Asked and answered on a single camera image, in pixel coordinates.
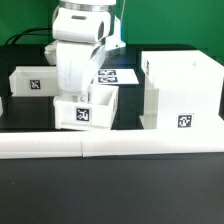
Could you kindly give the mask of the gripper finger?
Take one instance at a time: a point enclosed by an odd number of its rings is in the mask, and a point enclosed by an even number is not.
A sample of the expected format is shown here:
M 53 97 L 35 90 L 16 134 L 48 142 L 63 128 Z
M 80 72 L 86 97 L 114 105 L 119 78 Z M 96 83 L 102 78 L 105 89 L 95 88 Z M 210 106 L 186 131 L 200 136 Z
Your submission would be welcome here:
M 88 95 L 83 94 L 78 96 L 78 103 L 87 103 L 88 102 Z

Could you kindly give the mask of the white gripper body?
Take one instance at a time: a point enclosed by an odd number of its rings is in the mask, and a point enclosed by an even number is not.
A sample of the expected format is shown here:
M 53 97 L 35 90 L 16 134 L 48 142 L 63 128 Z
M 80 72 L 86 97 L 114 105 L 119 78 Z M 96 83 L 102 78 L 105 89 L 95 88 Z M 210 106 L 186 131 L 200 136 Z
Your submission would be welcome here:
M 101 43 L 59 41 L 56 46 L 58 86 L 62 91 L 83 94 L 105 60 Z

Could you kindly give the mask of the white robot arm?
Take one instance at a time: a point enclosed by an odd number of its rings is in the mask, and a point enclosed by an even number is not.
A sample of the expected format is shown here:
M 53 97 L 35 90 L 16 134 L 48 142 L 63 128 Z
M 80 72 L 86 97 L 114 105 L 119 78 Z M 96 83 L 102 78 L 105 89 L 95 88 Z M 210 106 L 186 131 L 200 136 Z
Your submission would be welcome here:
M 88 91 L 106 55 L 125 46 L 116 0 L 59 0 L 52 23 L 54 41 L 45 57 L 56 66 L 58 87 L 78 102 Z

